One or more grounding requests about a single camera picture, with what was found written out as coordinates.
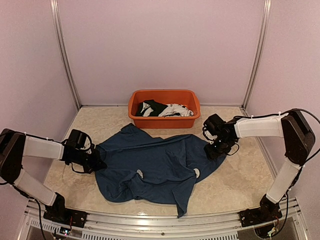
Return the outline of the dark blue t-shirt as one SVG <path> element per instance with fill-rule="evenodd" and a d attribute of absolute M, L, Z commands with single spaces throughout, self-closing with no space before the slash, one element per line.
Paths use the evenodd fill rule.
<path fill-rule="evenodd" d="M 146 200 L 175 205 L 181 218 L 188 211 L 195 184 L 225 160 L 225 156 L 209 160 L 206 144 L 193 134 L 152 137 L 130 123 L 96 147 L 107 164 L 107 168 L 95 172 L 99 191 L 113 203 Z M 200 171 L 199 178 L 195 168 Z M 143 178 L 137 170 L 142 171 Z"/>

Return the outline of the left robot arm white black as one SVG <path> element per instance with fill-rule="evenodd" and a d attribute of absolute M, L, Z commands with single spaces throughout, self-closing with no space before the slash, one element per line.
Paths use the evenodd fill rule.
<path fill-rule="evenodd" d="M 0 134 L 0 177 L 28 198 L 45 205 L 46 213 L 63 223 L 70 218 L 65 198 L 32 177 L 23 168 L 23 158 L 34 157 L 82 166 L 83 174 L 107 168 L 88 134 L 73 129 L 62 142 L 4 129 Z"/>

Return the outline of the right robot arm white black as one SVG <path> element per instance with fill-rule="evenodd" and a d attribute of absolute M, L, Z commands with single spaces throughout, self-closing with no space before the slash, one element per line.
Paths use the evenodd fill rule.
<path fill-rule="evenodd" d="M 234 116 L 224 121 L 213 114 L 203 123 L 202 134 L 214 137 L 204 147 L 209 160 L 229 155 L 239 139 L 249 137 L 279 137 L 284 140 L 285 157 L 280 172 L 260 201 L 256 218 L 266 222 L 279 211 L 279 202 L 298 181 L 305 164 L 315 157 L 311 151 L 316 136 L 304 117 L 306 110 L 293 108 L 285 112 L 262 116 Z"/>

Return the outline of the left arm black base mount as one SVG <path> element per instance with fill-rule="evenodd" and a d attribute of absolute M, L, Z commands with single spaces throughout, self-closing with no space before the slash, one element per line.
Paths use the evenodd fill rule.
<path fill-rule="evenodd" d="M 62 215 L 59 215 L 58 213 L 49 212 L 48 210 L 46 210 L 43 214 L 43 218 L 46 220 L 78 228 L 84 228 L 85 223 L 87 221 L 87 216 L 88 213 L 85 211 L 69 208 L 67 208 L 66 212 Z"/>

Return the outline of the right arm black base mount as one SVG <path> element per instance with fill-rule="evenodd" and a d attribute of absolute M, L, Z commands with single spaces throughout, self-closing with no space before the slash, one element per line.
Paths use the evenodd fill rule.
<path fill-rule="evenodd" d="M 280 219 L 282 216 L 280 210 L 262 212 L 260 208 L 246 209 L 239 212 L 239 218 L 243 228 L 274 221 Z"/>

